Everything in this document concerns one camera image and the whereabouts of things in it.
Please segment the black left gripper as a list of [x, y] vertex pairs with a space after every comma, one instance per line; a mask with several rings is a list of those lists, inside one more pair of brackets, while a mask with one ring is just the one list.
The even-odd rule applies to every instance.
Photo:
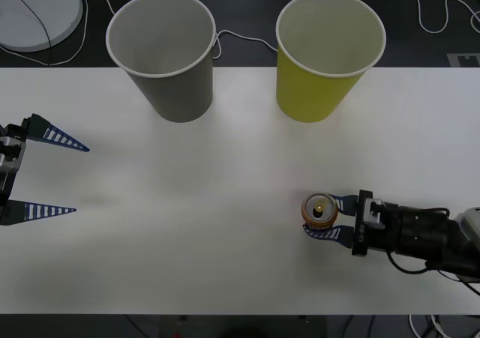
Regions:
[[1, 205], [5, 205], [1, 207], [2, 226], [57, 217], [77, 211], [75, 208], [8, 201], [25, 153], [26, 134], [28, 139], [36, 142], [89, 152], [89, 148], [80, 141], [37, 114], [25, 118], [21, 126], [9, 124], [6, 128], [1, 127]]

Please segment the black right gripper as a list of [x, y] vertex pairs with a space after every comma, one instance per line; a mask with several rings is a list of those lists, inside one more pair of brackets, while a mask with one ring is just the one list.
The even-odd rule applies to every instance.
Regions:
[[369, 249], [387, 252], [395, 248], [400, 227], [395, 210], [399, 205], [375, 199], [368, 190], [360, 190], [358, 196], [329, 196], [333, 200], [334, 214], [355, 216], [355, 227], [339, 225], [313, 229], [305, 223], [302, 228], [308, 236], [352, 248], [353, 256], [366, 256]]

